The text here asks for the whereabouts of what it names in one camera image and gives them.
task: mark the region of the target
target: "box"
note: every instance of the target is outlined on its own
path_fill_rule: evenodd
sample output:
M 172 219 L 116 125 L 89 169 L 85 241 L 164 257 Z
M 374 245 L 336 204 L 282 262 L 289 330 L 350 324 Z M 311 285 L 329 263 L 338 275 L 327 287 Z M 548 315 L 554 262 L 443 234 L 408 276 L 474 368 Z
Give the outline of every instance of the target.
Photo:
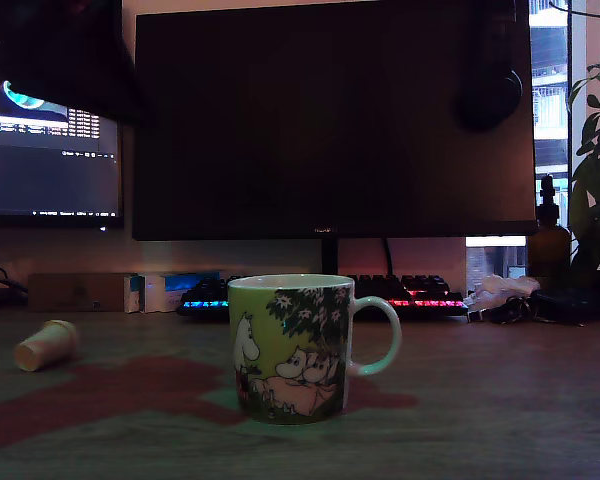
M 144 277 L 127 275 L 124 279 L 124 311 L 136 313 L 144 311 Z
M 29 275 L 33 312 L 124 312 L 125 278 L 133 273 Z
M 174 312 L 182 294 L 195 287 L 203 278 L 220 278 L 220 272 L 143 273 L 144 313 Z

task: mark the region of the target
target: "computer monitor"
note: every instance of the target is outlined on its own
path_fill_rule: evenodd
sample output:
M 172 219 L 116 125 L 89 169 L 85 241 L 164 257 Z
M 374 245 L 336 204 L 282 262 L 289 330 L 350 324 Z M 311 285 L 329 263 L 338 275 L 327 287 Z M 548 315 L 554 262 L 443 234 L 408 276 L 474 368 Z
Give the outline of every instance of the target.
M 467 45 L 479 42 L 467 35 L 475 5 L 138 16 L 136 70 L 155 121 L 135 133 L 134 238 L 533 231 L 528 7 L 518 2 L 511 36 L 520 106 L 474 132 L 454 98 L 468 50 L 481 62 Z
M 111 120 L 0 82 L 0 226 L 121 226 L 118 139 Z

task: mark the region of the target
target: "cardboard box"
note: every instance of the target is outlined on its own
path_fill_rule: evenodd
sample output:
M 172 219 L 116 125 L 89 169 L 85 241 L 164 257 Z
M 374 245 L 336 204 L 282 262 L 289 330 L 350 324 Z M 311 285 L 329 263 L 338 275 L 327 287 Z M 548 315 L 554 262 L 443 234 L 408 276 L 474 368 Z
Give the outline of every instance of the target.
M 124 279 L 124 311 L 136 313 L 144 311 L 144 277 L 127 275 Z
M 33 274 L 29 310 L 33 312 L 124 312 L 128 273 Z

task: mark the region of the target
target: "rgb keyboard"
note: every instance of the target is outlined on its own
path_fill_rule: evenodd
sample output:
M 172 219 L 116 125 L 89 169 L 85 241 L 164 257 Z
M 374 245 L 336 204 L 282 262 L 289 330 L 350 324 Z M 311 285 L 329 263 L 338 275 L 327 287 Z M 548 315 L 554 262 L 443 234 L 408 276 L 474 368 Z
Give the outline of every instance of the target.
M 227 280 L 204 278 L 182 295 L 176 312 L 180 315 L 197 315 L 204 312 L 226 313 L 229 309 Z M 387 300 L 402 320 L 440 316 L 466 315 L 467 307 L 460 293 L 451 292 L 449 285 L 438 275 L 350 275 L 355 282 L 356 298 L 374 296 Z M 373 312 L 365 309 L 361 318 L 372 318 Z

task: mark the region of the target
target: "plastic bag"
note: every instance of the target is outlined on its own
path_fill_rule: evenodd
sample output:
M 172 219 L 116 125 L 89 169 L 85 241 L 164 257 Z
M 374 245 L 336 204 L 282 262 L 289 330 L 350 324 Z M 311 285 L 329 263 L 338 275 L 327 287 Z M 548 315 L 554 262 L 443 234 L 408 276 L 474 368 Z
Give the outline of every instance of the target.
M 478 289 L 464 299 L 469 311 L 499 307 L 511 297 L 528 297 L 531 292 L 540 289 L 537 280 L 531 277 L 502 278 L 488 275 Z

